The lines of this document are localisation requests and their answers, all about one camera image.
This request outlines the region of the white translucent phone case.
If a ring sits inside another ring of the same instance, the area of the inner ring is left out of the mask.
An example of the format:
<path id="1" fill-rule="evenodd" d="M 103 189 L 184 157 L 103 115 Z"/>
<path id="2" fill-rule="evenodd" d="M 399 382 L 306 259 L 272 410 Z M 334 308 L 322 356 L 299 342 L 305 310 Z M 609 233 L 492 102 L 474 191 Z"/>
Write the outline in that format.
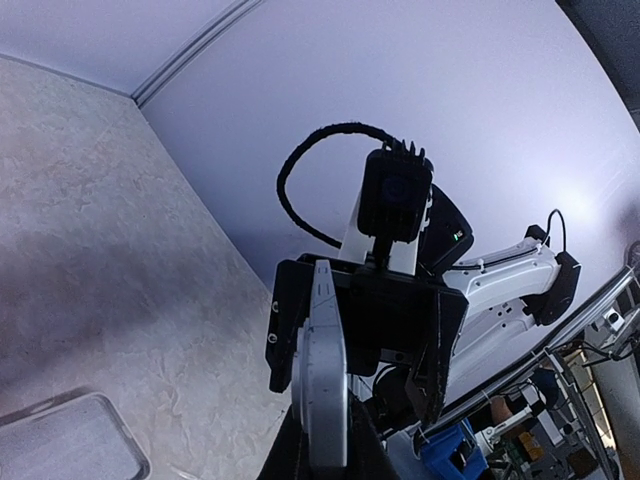
<path id="1" fill-rule="evenodd" d="M 3 479 L 150 476 L 150 460 L 101 392 L 68 392 L 1 418 Z"/>

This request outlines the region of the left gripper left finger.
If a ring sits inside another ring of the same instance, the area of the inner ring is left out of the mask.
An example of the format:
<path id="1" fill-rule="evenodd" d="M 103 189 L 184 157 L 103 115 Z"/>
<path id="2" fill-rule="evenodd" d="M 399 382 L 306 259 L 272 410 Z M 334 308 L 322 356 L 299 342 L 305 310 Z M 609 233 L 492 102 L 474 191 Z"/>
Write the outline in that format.
<path id="1" fill-rule="evenodd" d="M 307 480 L 312 477 L 307 435 L 289 406 L 257 479 Z"/>

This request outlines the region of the black phone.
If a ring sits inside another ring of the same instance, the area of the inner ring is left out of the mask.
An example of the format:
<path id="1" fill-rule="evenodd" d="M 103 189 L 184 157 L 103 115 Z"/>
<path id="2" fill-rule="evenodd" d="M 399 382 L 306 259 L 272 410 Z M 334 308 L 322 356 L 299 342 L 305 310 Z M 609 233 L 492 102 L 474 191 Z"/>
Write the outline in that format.
<path id="1" fill-rule="evenodd" d="M 308 441 L 318 479 L 342 476 L 348 464 L 346 345 L 330 262 L 313 268 L 309 315 L 298 329 L 292 364 L 293 416 Z"/>

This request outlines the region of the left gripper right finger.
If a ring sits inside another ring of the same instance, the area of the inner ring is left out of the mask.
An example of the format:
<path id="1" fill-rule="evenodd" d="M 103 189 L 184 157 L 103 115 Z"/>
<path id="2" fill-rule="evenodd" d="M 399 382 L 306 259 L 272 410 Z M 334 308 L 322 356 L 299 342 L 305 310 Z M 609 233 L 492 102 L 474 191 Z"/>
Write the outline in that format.
<path id="1" fill-rule="evenodd" d="M 349 393 L 348 463 L 345 479 L 399 479 L 364 403 Z"/>

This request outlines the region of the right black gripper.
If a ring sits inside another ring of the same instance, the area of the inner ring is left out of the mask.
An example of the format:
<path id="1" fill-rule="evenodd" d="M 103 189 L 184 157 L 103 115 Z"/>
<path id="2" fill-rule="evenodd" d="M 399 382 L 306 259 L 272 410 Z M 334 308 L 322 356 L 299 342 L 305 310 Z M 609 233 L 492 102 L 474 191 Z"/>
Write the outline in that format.
<path id="1" fill-rule="evenodd" d="M 265 357 L 269 388 L 282 393 L 292 377 L 295 336 L 310 312 L 314 266 L 304 254 L 276 268 Z M 459 290 L 439 278 L 377 271 L 369 265 L 329 262 L 346 343 L 347 371 L 372 376 L 389 362 L 409 366 L 405 390 L 418 419 L 439 419 L 458 333 L 468 310 Z"/>

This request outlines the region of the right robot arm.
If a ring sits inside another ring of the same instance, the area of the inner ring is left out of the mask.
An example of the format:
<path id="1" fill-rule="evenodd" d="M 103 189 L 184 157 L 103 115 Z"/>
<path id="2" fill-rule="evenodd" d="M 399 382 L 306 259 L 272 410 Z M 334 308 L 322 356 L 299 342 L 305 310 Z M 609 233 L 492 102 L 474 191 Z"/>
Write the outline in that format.
<path id="1" fill-rule="evenodd" d="M 337 259 L 330 259 L 346 347 L 347 371 L 371 376 L 381 362 L 405 366 L 402 393 L 416 418 L 435 423 L 445 405 L 447 383 L 470 371 L 498 344 L 495 328 L 479 324 L 503 303 L 521 304 L 537 325 L 551 325 L 573 301 L 580 266 L 567 252 L 553 253 L 544 230 L 528 228 L 514 247 L 454 265 L 444 236 L 462 229 L 456 250 L 472 240 L 466 220 L 438 188 L 432 189 L 431 223 L 414 248 L 413 274 L 377 273 L 358 256 L 372 241 L 351 223 Z"/>

